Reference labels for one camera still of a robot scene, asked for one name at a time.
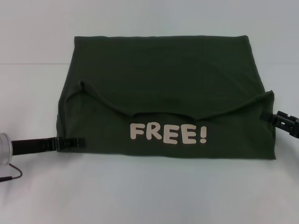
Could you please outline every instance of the white surface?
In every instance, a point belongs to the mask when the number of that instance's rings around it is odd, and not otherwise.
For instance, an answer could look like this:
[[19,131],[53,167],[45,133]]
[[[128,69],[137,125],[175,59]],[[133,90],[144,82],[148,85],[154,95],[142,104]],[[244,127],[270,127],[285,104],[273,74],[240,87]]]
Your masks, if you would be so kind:
[[[0,127],[13,140],[56,134],[69,66],[62,63],[70,62],[76,35],[248,35],[264,86],[275,93],[274,111],[299,116],[298,1],[0,4]],[[277,131],[276,155],[276,161],[14,156],[24,176],[0,183],[0,223],[297,224],[299,140]],[[6,167],[5,175],[17,172]]]

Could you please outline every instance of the exclamation mark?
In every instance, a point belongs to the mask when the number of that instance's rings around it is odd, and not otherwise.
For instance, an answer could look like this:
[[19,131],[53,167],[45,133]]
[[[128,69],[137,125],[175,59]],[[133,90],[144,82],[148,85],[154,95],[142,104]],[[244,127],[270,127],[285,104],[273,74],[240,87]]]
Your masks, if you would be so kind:
[[200,136],[202,137],[202,139],[200,140],[201,143],[206,143],[206,127],[202,126],[200,129]]

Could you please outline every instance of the white wall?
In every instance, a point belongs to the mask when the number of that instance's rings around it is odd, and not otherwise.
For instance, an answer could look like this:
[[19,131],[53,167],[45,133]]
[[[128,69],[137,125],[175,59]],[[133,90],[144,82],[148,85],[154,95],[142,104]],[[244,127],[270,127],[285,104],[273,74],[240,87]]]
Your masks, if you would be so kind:
[[[0,129],[56,134],[74,36],[248,35],[275,111],[299,116],[297,0],[0,1]],[[299,140],[276,161],[175,160],[55,152],[13,158],[0,223],[299,223]],[[15,175],[9,168],[0,176]]]

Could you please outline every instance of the silver cylinder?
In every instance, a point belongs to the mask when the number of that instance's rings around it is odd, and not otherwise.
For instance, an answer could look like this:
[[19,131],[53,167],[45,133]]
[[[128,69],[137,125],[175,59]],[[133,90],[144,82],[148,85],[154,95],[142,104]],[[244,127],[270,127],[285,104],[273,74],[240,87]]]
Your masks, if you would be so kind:
[[5,133],[0,133],[0,167],[10,163],[13,155],[13,145],[9,136]]

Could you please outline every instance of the dark green t-shirt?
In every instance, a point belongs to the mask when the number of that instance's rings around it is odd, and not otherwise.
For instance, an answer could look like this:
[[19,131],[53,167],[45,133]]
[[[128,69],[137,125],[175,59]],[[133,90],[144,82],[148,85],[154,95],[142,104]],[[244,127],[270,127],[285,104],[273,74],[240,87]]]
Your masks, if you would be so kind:
[[75,37],[57,134],[71,152],[275,159],[247,36]]

